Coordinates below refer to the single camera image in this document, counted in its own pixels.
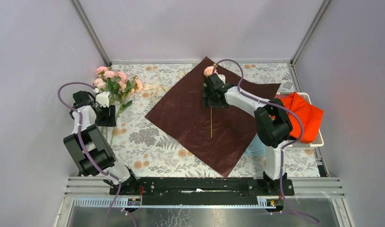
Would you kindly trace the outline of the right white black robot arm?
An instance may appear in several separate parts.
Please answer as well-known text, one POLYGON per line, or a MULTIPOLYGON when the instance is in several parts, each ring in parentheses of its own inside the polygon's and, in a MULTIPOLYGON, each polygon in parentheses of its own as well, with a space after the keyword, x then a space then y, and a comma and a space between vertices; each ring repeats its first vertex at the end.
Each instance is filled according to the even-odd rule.
POLYGON ((283 195, 283 185, 287 180, 283 150, 289 144, 293 127, 281 100, 255 96, 239 85, 225 83, 216 73, 205 79, 203 97, 205 107, 235 106, 255 119, 257 135, 265 146, 267 160, 258 189, 266 195, 283 195))

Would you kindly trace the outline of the single pink fake rose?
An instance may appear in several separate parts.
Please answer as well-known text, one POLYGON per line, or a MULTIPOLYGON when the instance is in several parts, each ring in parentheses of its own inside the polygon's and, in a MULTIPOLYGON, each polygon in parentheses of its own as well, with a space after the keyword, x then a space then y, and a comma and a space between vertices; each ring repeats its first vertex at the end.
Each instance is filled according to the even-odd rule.
MULTIPOLYGON (((205 70, 204 70, 204 76, 205 78, 207 79, 210 75, 212 75, 213 73, 217 73, 217 64, 214 63, 212 66, 209 66, 207 67, 205 70)), ((210 106, 210 137, 212 138, 213 137, 213 110, 212 110, 212 106, 210 106)))

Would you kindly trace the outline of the pink fake flower bunch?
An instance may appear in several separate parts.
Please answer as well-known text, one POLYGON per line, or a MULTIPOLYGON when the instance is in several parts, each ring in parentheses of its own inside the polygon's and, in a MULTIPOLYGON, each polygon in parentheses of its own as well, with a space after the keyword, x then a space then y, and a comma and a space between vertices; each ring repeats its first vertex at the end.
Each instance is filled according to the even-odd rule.
POLYGON ((100 92, 109 93, 109 105, 119 104, 115 110, 114 119, 131 106, 130 96, 140 92, 143 84, 137 76, 128 76, 121 70, 114 71, 111 67, 101 66, 96 69, 97 78, 93 87, 100 92))

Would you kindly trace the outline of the dark red wrapping paper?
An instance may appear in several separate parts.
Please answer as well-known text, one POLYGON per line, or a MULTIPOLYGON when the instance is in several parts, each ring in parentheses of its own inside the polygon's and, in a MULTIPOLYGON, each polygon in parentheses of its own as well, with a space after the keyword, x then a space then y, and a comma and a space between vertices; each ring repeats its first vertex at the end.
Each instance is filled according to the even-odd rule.
POLYGON ((204 70, 213 65, 205 57, 177 82, 146 114, 146 118, 213 170, 228 177, 257 135, 255 119, 243 110, 203 107, 204 70))

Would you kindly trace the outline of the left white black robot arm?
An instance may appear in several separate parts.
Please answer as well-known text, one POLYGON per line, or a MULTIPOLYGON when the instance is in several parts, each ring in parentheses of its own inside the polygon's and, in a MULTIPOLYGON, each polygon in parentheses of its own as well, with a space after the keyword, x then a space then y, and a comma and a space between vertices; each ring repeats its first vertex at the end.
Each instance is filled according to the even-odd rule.
POLYGON ((99 103, 106 96, 94 97, 87 91, 73 94, 70 116, 74 120, 74 129, 63 143, 83 176, 104 172, 104 183, 111 186, 111 195, 131 195, 137 192, 139 182, 130 168, 118 162, 100 130, 100 127, 116 126, 115 106, 99 103))

